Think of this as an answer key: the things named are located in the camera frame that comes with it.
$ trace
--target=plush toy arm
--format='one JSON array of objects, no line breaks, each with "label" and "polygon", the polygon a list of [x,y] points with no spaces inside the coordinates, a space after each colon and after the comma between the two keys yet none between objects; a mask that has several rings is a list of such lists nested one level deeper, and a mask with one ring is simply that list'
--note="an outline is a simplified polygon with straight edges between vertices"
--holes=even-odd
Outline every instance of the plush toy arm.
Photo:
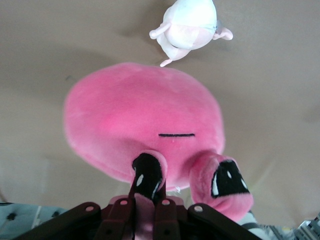
[{"label": "plush toy arm", "polygon": [[224,40],[231,40],[234,38],[233,33],[225,27],[222,27],[220,29],[217,29],[217,31],[215,31],[215,34],[213,35],[213,40],[217,40],[217,39],[224,39]]},{"label": "plush toy arm", "polygon": [[149,32],[149,36],[151,39],[156,39],[157,37],[159,37],[161,34],[163,34],[166,30],[168,30],[171,26],[170,22],[167,23],[161,23],[160,26]]},{"label": "plush toy arm", "polygon": [[189,178],[194,203],[207,204],[233,221],[242,219],[253,205],[253,196],[231,157],[203,154],[193,164]]}]

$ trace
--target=plush toy foot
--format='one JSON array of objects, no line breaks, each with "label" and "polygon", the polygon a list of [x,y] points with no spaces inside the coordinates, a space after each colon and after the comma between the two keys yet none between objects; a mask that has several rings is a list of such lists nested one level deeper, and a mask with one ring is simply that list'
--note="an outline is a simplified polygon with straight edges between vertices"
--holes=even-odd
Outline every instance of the plush toy foot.
[{"label": "plush toy foot", "polygon": [[156,39],[159,35],[157,34],[156,30],[152,30],[149,32],[149,36],[151,39]]},{"label": "plush toy foot", "polygon": [[135,171],[135,177],[131,192],[153,201],[163,180],[158,159],[148,153],[142,153],[133,161],[132,168]]},{"label": "plush toy foot", "polygon": [[213,35],[213,40],[224,39],[224,40],[232,40],[234,38],[233,33],[228,28],[221,28],[219,31],[216,31]]},{"label": "plush toy foot", "polygon": [[172,59],[168,59],[168,60],[164,60],[161,64],[160,64],[160,67],[164,67],[170,63],[172,63]]},{"label": "plush toy foot", "polygon": [[193,201],[205,203],[233,221],[243,218],[253,205],[253,196],[230,157],[205,154],[189,176]]}]

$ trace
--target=black fabric patch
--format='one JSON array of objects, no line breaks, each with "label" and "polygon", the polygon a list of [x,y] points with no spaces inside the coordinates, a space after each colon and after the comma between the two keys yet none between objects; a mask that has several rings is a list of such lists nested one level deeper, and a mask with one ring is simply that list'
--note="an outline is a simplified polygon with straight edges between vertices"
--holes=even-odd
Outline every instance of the black fabric patch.
[{"label": "black fabric patch", "polygon": [[60,215],[60,213],[59,212],[57,212],[57,211],[55,211],[53,214],[52,214],[52,218],[55,218],[55,217],[58,217]]},{"label": "black fabric patch", "polygon": [[132,168],[135,170],[132,184],[134,192],[154,200],[163,179],[158,159],[150,154],[142,153],[133,161]]},{"label": "black fabric patch", "polygon": [[211,196],[216,199],[243,193],[249,193],[249,190],[236,163],[233,160],[220,162],[218,169],[213,174]]},{"label": "black fabric patch", "polygon": [[183,138],[183,137],[194,137],[194,133],[188,133],[188,134],[168,134],[168,133],[160,133],[160,137],[167,137],[167,138]]},{"label": "black fabric patch", "polygon": [[15,220],[16,216],[17,216],[17,214],[10,213],[8,216],[6,216],[6,219],[9,221],[13,221],[13,220]]}]

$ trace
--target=plush toy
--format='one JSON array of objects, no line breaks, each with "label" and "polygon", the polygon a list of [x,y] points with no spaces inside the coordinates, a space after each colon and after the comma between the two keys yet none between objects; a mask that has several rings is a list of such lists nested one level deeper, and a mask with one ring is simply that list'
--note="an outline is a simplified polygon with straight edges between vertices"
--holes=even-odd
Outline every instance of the plush toy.
[{"label": "plush toy", "polygon": [[[234,221],[252,207],[236,161],[221,155],[225,137],[216,99],[184,72],[136,63],[94,72],[68,94],[64,124],[79,156],[140,188],[138,208],[152,209],[164,182],[167,191],[190,187],[195,203],[208,204]],[[136,165],[146,157],[146,171],[139,172]],[[158,178],[148,176],[153,167]],[[140,212],[144,229],[152,218],[146,212]]]},{"label": "plush toy", "polygon": [[212,0],[177,0],[166,10],[161,25],[149,35],[169,57],[160,64],[161,67],[182,59],[212,39],[233,38],[229,29],[219,26]]}]

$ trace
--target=white fabric spot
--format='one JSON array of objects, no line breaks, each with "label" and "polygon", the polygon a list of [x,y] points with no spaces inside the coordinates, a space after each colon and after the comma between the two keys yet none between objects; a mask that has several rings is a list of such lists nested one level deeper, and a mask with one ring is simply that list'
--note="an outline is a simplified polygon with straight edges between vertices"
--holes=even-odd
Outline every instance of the white fabric spot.
[{"label": "white fabric spot", "polygon": [[231,173],[229,171],[227,171],[226,174],[228,174],[228,177],[232,179]]},{"label": "white fabric spot", "polygon": [[219,195],[219,190],[218,190],[218,186],[217,186],[217,175],[215,175],[213,180],[212,180],[212,194],[214,196],[218,196]]},{"label": "white fabric spot", "polygon": [[241,182],[242,182],[242,185],[243,185],[246,189],[248,189],[248,187],[247,187],[247,185],[246,185],[246,183],[245,183],[245,181],[244,181],[243,179],[241,179]]},{"label": "white fabric spot", "polygon": [[144,179],[144,175],[141,174],[140,177],[138,178],[138,180],[136,181],[136,186],[138,187],[141,183],[142,183],[142,180]]}]

